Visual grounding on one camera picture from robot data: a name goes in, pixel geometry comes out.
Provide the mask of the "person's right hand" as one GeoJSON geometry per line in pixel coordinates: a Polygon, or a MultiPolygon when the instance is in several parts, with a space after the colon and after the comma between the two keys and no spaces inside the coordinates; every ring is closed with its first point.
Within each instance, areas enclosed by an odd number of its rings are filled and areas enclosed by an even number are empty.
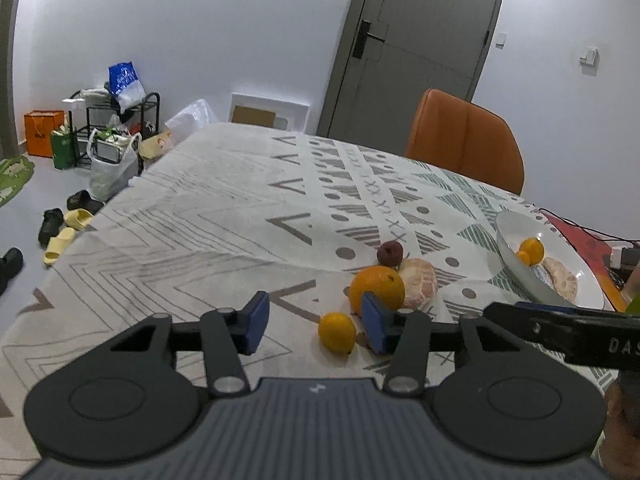
{"type": "Polygon", "coordinates": [[[639,439],[629,428],[623,413],[623,393],[618,382],[613,382],[604,395],[606,421],[600,460],[603,468],[614,479],[638,479],[639,439]]]}

